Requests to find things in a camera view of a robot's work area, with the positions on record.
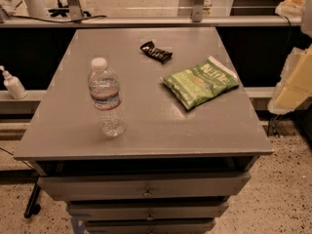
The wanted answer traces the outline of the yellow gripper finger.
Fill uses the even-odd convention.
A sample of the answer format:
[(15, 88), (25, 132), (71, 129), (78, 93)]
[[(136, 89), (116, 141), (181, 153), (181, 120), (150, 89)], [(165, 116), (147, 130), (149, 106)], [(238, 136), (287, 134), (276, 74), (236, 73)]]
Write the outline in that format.
[(293, 47), (280, 77), (267, 108), (273, 114), (285, 115), (312, 96), (312, 46), (305, 50)]
[(302, 17), (310, 11), (311, 0), (284, 0), (275, 9), (275, 13), (283, 17)]

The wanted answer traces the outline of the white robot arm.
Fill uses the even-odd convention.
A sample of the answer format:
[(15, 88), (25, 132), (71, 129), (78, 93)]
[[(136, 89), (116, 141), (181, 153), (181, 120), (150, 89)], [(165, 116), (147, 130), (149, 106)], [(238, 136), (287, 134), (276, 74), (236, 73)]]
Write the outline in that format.
[[(285, 0), (275, 9), (279, 16), (301, 18), (301, 32), (312, 37), (312, 0)], [(287, 56), (267, 108), (276, 115), (293, 112), (312, 96), (312, 46), (293, 47)]]

